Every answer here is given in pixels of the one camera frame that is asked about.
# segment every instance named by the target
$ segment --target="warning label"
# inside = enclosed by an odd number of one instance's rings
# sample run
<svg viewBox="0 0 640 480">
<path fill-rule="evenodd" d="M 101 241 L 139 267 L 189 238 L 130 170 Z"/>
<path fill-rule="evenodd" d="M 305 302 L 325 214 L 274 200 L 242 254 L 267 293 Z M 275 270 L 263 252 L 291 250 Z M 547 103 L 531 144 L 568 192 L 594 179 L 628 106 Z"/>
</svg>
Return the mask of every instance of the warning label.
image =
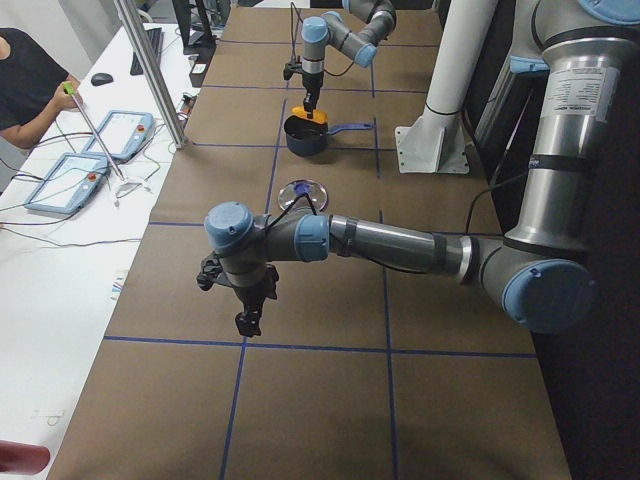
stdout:
<svg viewBox="0 0 640 480">
<path fill-rule="evenodd" d="M 618 70 L 582 67 L 549 75 L 541 117 L 588 115 L 606 122 Z"/>
</svg>

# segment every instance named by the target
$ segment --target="computer mouse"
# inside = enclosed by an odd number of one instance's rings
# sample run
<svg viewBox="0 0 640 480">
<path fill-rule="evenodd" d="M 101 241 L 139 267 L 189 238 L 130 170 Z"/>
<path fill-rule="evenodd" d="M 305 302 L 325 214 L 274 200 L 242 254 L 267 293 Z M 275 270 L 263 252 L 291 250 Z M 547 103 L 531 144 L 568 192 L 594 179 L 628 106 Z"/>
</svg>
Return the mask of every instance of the computer mouse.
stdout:
<svg viewBox="0 0 640 480">
<path fill-rule="evenodd" d="M 94 87 L 99 87 L 100 85 L 111 82 L 113 82 L 113 77 L 108 73 L 96 73 L 93 77 L 91 77 L 91 85 L 93 85 Z"/>
</svg>

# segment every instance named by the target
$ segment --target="white desk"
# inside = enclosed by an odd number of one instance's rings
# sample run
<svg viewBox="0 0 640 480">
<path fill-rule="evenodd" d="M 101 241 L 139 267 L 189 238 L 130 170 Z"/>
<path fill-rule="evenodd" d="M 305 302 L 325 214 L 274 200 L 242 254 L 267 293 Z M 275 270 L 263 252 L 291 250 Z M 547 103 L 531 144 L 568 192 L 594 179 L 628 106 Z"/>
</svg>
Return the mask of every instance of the white desk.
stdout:
<svg viewBox="0 0 640 480">
<path fill-rule="evenodd" d="M 161 69 L 178 105 L 183 92 L 197 90 L 189 82 L 189 62 L 182 55 L 176 25 L 147 24 L 146 28 L 157 26 L 165 32 Z M 79 91 L 96 125 L 111 109 L 150 112 L 162 123 L 144 76 L 129 75 L 131 55 L 121 28 L 82 82 Z M 89 79 L 96 72 L 110 73 L 114 83 L 93 87 Z M 64 133 L 88 131 L 79 112 L 61 113 L 58 125 Z M 59 133 L 54 124 L 44 138 Z M 80 151 L 88 139 L 71 143 Z M 146 151 L 160 165 L 149 180 L 151 193 L 138 189 L 122 198 L 119 208 L 112 204 L 105 184 L 70 220 L 50 226 L 7 227 L 63 244 L 140 238 L 174 150 L 170 135 L 162 129 Z M 23 170 L 42 176 L 69 151 L 64 140 L 37 148 Z M 156 168 L 142 156 L 122 166 L 125 175 L 139 177 Z M 0 197 L 0 221 L 56 220 L 24 207 L 1 210 L 22 204 L 34 186 L 16 180 L 9 185 Z M 129 268 L 137 248 L 136 241 L 59 248 L 0 228 L 0 439 L 44 445 L 55 457 L 116 303 L 111 299 L 116 271 Z M 48 470 L 24 478 L 45 478 Z"/>
</svg>

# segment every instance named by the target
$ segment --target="person's hand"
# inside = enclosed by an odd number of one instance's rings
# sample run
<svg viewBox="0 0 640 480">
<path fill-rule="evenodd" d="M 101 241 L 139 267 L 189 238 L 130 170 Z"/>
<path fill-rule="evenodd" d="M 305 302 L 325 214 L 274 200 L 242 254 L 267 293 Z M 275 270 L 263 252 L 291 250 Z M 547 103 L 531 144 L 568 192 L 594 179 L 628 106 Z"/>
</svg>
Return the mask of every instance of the person's hand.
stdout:
<svg viewBox="0 0 640 480">
<path fill-rule="evenodd" d="M 80 96 L 77 90 L 76 90 L 75 97 L 80 102 L 80 104 L 82 104 L 82 97 Z M 73 101 L 73 98 L 71 98 L 71 95 L 67 94 L 67 92 L 64 91 L 64 88 L 62 87 L 62 83 L 58 85 L 58 88 L 56 88 L 56 91 L 54 92 L 53 97 L 51 98 L 51 102 L 60 111 L 65 110 L 67 108 L 77 108 L 75 102 Z"/>
</svg>

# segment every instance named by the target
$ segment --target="black t-shirt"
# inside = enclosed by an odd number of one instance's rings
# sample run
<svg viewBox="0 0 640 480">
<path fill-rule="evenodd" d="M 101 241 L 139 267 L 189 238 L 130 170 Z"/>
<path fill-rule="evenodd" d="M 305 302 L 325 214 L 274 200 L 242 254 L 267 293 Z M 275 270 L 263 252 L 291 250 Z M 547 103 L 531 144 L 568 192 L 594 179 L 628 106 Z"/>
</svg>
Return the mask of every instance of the black t-shirt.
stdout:
<svg viewBox="0 0 640 480">
<path fill-rule="evenodd" d="M 69 75 L 29 35 L 15 28 L 0 28 L 11 46 L 0 60 L 0 130 L 29 123 L 49 103 Z"/>
</svg>

